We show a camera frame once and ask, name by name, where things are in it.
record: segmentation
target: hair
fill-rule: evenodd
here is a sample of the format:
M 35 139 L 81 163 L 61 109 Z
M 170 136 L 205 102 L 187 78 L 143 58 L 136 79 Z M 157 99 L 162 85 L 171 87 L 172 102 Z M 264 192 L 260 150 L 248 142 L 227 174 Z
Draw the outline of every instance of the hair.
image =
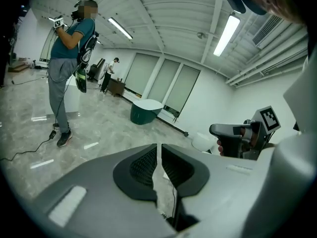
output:
M 96 1 L 94 1 L 94 0 L 86 0 L 86 1 L 84 2 L 84 5 L 90 6 L 90 7 L 92 7 L 92 8 L 98 8 L 98 4 L 97 4 Z

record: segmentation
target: black pants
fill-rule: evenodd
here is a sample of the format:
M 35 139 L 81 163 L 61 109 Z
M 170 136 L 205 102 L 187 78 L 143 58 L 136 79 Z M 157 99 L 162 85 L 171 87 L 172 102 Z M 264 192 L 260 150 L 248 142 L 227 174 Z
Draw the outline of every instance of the black pants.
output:
M 107 88 L 108 84 L 109 84 L 109 80 L 111 79 L 111 74 L 109 73 L 105 73 L 105 78 L 103 81 L 103 84 L 101 85 L 101 90 L 104 92 L 105 89 Z

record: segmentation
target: teal stool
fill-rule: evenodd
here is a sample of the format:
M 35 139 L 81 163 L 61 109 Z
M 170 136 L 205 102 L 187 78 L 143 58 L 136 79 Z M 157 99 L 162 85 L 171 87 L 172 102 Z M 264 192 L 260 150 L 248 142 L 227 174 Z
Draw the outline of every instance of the teal stool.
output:
M 131 107 L 130 119 L 136 124 L 147 124 L 158 116 L 163 108 L 161 102 L 155 100 L 134 101 Z

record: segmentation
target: marble floor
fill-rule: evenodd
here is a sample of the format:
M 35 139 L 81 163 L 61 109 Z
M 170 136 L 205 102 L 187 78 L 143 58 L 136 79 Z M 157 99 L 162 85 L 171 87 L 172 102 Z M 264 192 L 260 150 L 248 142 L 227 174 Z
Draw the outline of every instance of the marble floor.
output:
M 35 150 L 49 138 L 54 116 L 46 116 L 46 70 L 29 69 L 18 75 L 7 73 L 6 86 L 0 90 L 0 158 L 12 158 L 16 152 Z M 88 82 L 88 88 L 97 83 Z M 131 104 L 123 98 L 88 90 L 81 94 L 79 113 L 68 114 L 73 137 L 66 147 L 58 148 L 59 135 L 44 143 L 36 153 L 17 155 L 12 162 L 1 161 L 10 184 L 25 199 L 36 197 L 45 187 L 85 161 L 141 145 L 158 144 L 158 166 L 153 175 L 158 193 L 158 208 L 167 216 L 173 208 L 171 183 L 163 178 L 160 144 L 170 143 L 192 148 L 189 138 L 155 119 L 136 125 L 129 119 Z M 36 121 L 34 117 L 44 117 Z M 87 145 L 98 143 L 88 149 Z M 45 161 L 50 163 L 33 168 Z

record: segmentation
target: hand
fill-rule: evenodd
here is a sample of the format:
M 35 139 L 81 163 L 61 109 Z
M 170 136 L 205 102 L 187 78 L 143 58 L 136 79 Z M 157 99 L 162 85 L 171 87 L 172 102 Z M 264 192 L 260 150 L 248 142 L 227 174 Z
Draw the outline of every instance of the hand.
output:
M 244 136 L 245 133 L 246 133 L 246 129 L 245 129 L 245 128 L 241 128 L 241 129 L 240 129 L 240 135 L 241 135 L 241 136 Z M 257 142 L 257 138 L 258 138 L 258 134 L 253 132 L 253 133 L 252 133 L 252 137 L 251 137 L 251 142 L 250 142 L 250 146 L 251 146 L 251 147 L 254 147 L 254 146 L 255 146 L 255 144 L 256 144 L 256 142 Z M 222 147 L 222 145 L 221 145 L 221 141 L 220 141 L 220 140 L 217 141 L 217 145 L 218 145 L 218 151 L 220 152 L 220 155 L 221 155 L 221 156 L 224 156 L 224 154 L 223 154 L 223 147 Z
M 223 147 L 221 146 L 220 140 L 217 141 L 217 145 L 218 145 L 218 151 L 220 152 L 220 155 L 223 156 Z

